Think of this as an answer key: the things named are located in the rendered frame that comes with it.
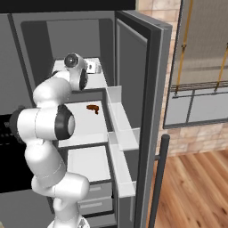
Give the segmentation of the white fridge door bin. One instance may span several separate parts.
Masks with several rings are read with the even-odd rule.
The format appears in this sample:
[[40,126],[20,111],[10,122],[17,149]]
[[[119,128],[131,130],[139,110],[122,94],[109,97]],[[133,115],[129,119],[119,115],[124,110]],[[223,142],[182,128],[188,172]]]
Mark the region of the white fridge door bin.
[[122,104],[122,86],[106,88],[107,104],[111,122],[122,151],[137,150],[139,148],[140,128],[132,128],[124,106]]
[[118,146],[114,132],[108,133],[108,145],[118,187],[118,196],[120,198],[133,197],[135,195],[134,184],[126,163],[126,157]]

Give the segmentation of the grey cupboard panel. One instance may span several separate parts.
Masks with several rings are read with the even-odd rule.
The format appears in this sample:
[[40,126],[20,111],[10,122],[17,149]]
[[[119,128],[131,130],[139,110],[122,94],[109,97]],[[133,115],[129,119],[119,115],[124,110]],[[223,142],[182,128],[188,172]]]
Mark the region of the grey cupboard panel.
[[0,14],[0,115],[32,107],[32,91],[10,13]]

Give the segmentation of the grey fridge door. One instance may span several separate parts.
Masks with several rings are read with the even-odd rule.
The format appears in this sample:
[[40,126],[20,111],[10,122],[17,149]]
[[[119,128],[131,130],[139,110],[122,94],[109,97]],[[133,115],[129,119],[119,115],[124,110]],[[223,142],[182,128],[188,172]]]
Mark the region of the grey fridge door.
[[148,41],[134,206],[134,228],[146,228],[172,26],[137,11],[117,11],[115,17]]

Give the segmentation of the dark framed window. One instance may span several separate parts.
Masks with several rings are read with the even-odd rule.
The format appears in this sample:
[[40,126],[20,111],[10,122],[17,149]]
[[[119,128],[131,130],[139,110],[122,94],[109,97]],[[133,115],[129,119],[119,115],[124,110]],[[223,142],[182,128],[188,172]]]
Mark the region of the dark framed window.
[[228,0],[181,0],[164,127],[228,122]]

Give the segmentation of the black oven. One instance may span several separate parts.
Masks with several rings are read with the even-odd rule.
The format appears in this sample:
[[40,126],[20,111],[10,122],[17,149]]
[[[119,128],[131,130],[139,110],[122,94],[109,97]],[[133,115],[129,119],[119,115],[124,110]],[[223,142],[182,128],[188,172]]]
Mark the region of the black oven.
[[10,117],[0,115],[0,193],[29,190],[33,176],[24,157],[26,144],[13,136]]

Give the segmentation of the brown meat piece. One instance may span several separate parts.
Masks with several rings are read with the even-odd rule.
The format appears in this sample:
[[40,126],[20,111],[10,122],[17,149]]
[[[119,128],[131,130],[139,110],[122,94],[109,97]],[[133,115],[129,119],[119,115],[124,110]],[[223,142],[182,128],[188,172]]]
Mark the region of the brown meat piece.
[[89,104],[86,106],[86,108],[88,110],[93,110],[95,112],[96,115],[99,114],[99,106],[98,105],[94,105],[94,104]]

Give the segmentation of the grey fridge body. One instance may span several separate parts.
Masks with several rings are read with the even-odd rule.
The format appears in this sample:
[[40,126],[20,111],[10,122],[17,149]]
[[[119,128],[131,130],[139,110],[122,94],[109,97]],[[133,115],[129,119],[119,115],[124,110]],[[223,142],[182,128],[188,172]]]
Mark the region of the grey fridge body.
[[12,13],[9,21],[29,93],[73,52],[101,61],[106,82],[114,84],[113,12]]

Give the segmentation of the grey fridge drawer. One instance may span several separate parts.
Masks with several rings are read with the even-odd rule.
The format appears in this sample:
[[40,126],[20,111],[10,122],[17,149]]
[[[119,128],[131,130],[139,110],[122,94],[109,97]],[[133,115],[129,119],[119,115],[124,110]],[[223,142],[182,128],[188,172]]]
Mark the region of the grey fridge drawer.
[[112,197],[86,200],[78,203],[82,215],[89,215],[111,211],[113,209]]
[[99,199],[110,197],[112,194],[112,183],[92,184],[87,194],[88,199]]

